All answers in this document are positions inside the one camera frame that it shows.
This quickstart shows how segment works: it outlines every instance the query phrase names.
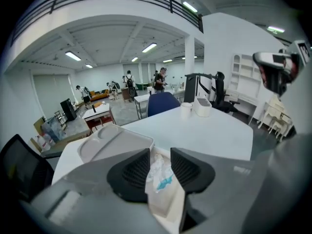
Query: orange sofa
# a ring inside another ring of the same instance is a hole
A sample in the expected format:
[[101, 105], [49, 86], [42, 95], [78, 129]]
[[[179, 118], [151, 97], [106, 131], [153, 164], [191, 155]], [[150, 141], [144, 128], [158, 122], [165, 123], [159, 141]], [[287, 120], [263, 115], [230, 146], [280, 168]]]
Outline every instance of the orange sofa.
[[98, 100], [98, 99], [103, 99], [103, 98], [106, 98], [108, 97], [108, 89], [105, 90], [104, 94], [95, 94], [94, 91], [90, 91], [90, 94], [92, 96], [92, 98], [90, 99], [90, 101], [95, 101], [95, 100]]

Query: black office chair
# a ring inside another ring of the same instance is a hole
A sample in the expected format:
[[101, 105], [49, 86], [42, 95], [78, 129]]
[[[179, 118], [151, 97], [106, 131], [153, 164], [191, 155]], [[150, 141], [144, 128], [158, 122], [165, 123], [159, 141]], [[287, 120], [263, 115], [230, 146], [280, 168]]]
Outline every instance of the black office chair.
[[237, 101], [224, 101], [225, 96], [229, 96], [224, 93], [224, 74], [222, 72], [217, 72], [215, 76], [212, 78], [215, 79], [215, 88], [212, 87], [212, 90], [215, 91], [215, 101], [211, 101], [213, 108], [216, 108], [225, 113], [229, 112], [238, 112], [238, 110], [234, 107], [235, 104], [240, 104]]
[[30, 202], [51, 185], [54, 171], [19, 136], [13, 136], [0, 153], [1, 171], [16, 189], [19, 198]]

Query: concrete floor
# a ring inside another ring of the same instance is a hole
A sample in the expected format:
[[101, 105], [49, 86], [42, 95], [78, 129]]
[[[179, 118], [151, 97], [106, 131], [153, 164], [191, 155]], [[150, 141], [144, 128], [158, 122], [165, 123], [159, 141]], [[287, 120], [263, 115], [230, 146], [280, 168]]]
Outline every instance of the concrete floor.
[[[146, 91], [138, 91], [137, 93], [138, 95], [143, 95], [146, 94]], [[118, 126], [122, 126], [138, 120], [135, 103], [128, 101], [124, 102], [121, 94], [119, 95], [118, 100], [110, 101], [108, 98], [105, 98], [92, 102], [92, 104], [99, 101], [110, 103], [112, 114]], [[77, 118], [73, 121], [67, 122], [65, 132], [68, 136], [88, 130], [87, 124], [82, 119], [85, 111], [86, 109], [84, 106], [80, 107], [77, 110]], [[233, 114], [233, 117], [243, 121], [244, 123], [247, 123], [247, 117], [243, 114], [235, 113]], [[254, 160], [260, 152], [274, 148], [277, 145], [277, 141], [273, 132], [269, 135], [265, 125], [262, 125], [262, 127], [258, 129], [255, 120], [253, 120], [250, 124], [250, 127], [253, 129], [253, 148], [251, 160]]]

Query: wooden table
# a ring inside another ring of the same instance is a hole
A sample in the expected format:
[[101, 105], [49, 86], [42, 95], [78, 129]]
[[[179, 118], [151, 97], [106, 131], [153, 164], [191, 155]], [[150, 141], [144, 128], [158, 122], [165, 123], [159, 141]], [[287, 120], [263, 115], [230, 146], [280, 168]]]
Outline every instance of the wooden table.
[[89, 109], [84, 113], [82, 118], [86, 121], [92, 133], [92, 128], [95, 127], [97, 129], [96, 126], [99, 126], [98, 120], [102, 126], [104, 123], [109, 121], [112, 121], [114, 124], [116, 124], [109, 103], [102, 104], [101, 106], [97, 107], [96, 112], [94, 112], [93, 109]]

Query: paper cup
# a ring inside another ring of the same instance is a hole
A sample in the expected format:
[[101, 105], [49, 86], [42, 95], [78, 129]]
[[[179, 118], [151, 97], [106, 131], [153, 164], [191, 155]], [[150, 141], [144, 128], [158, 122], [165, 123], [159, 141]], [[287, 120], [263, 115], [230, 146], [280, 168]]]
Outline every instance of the paper cup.
[[188, 119], [191, 116], [192, 104], [184, 102], [181, 104], [181, 118]]

